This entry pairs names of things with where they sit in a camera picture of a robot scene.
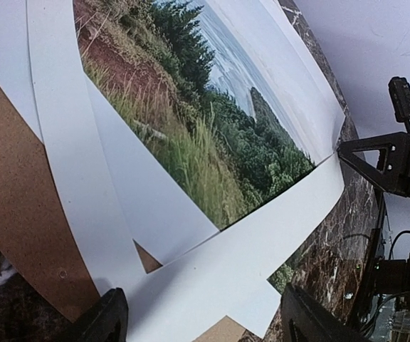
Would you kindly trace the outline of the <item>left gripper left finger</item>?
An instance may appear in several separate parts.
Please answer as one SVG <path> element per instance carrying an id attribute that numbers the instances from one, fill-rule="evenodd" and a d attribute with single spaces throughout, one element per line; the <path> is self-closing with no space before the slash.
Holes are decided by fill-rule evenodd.
<path id="1" fill-rule="evenodd" d="M 76 322 L 57 336 L 57 341 L 121 341 L 127 338 L 128 305 L 124 291 L 107 291 Z"/>

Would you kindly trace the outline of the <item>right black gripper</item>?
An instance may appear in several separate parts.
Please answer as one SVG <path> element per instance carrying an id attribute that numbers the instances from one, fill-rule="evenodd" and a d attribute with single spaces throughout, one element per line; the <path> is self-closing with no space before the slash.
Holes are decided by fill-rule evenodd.
<path id="1" fill-rule="evenodd" d="M 375 166 L 359 152 L 377 151 Z M 381 191 L 410 197 L 410 134 L 398 132 L 342 142 L 337 149 L 345 162 Z"/>

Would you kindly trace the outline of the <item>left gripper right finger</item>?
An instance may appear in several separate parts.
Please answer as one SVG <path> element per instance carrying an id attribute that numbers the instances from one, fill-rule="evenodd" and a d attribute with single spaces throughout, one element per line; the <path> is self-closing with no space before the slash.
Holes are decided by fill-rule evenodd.
<path id="1" fill-rule="evenodd" d="M 364 342 L 368 339 L 344 325 L 299 286 L 286 284 L 281 296 L 283 340 Z"/>

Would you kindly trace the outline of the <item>white mat board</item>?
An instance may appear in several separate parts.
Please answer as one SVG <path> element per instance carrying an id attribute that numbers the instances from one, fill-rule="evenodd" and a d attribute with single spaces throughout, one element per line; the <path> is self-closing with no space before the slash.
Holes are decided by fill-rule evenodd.
<path id="1" fill-rule="evenodd" d="M 125 290 L 131 341 L 192 341 L 224 316 L 263 319 L 268 277 L 340 198 L 345 116 L 277 1 L 210 1 L 284 100 L 318 166 L 224 232 L 192 209 L 85 75 L 71 1 L 29 1 L 31 76 L 41 135 L 71 232 L 99 291 Z"/>

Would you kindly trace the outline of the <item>landscape photo print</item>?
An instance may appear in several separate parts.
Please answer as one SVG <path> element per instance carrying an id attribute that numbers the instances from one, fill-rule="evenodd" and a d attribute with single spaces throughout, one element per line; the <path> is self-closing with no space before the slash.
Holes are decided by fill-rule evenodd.
<path id="1" fill-rule="evenodd" d="M 246 190 L 222 159 L 214 125 L 216 111 L 210 110 L 205 118 L 194 118 L 194 128 L 187 130 L 185 110 L 172 110 L 163 141 L 140 139 L 132 131 L 134 119 L 129 114 L 137 101 L 121 90 L 110 89 L 103 70 L 95 62 L 89 58 L 80 57 L 80 60 L 85 75 L 98 93 L 191 200 L 192 209 L 203 214 L 217 232 L 224 232 L 224 225 L 246 208 Z M 45 147 L 31 76 L 24 1 L 0 1 L 0 88 Z M 276 187 L 272 200 L 284 192 Z"/>

